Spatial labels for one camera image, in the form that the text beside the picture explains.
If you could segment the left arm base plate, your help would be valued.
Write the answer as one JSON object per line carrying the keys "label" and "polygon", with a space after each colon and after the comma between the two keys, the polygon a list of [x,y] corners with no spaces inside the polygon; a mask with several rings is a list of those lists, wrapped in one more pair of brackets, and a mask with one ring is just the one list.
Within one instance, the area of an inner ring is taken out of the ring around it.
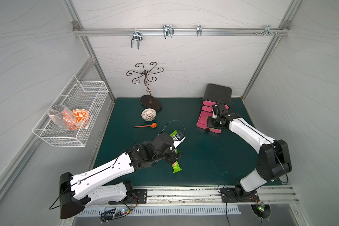
{"label": "left arm base plate", "polygon": [[118,202],[109,201],[108,204],[146,204],[147,203],[147,189],[134,189],[127,192],[127,196]]}

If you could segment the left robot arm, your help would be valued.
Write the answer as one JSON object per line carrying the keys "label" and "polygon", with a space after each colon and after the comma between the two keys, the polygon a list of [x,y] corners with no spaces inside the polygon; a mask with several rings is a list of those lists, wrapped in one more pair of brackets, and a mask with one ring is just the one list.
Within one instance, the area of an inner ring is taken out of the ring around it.
{"label": "left robot arm", "polygon": [[71,218],[86,207],[100,202],[131,200],[135,193],[129,181],[110,186],[106,191],[100,190],[100,187],[124,175],[153,167],[161,160],[170,165],[175,164],[181,157],[177,147],[185,139],[182,132],[159,134],[153,141],[127,147],[112,161],[90,171],[76,175],[69,172],[62,174],[57,198],[60,218]]}

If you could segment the black pink drawer cabinet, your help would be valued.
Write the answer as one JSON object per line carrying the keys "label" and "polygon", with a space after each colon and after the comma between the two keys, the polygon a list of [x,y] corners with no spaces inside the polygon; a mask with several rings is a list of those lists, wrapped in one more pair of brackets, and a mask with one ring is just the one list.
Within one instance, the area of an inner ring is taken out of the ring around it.
{"label": "black pink drawer cabinet", "polygon": [[221,133],[221,129],[215,128],[208,119],[218,119],[220,111],[229,110],[231,106],[232,89],[230,87],[209,83],[206,86],[202,98],[202,106],[196,126],[206,132]]}

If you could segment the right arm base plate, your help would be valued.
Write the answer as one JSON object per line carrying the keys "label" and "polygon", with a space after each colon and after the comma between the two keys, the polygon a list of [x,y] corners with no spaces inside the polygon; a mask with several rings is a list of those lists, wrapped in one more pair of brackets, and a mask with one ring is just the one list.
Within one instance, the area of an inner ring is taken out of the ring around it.
{"label": "right arm base plate", "polygon": [[238,202],[250,202],[256,203],[259,202],[260,199],[258,197],[258,193],[256,190],[251,192],[246,192],[242,190],[239,186],[236,187],[221,187],[218,188],[218,192],[220,193],[221,201],[223,203],[238,203]]}

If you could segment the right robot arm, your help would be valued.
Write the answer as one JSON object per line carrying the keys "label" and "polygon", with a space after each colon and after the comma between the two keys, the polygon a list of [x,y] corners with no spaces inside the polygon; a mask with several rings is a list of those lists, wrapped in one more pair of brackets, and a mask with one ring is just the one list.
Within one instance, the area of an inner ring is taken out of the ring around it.
{"label": "right robot arm", "polygon": [[212,117],[207,119],[207,125],[237,134],[258,154],[255,169],[234,188],[237,198],[248,197],[259,187],[292,171],[288,144],[260,132],[237,113],[229,113],[226,104],[216,103],[212,106]]}

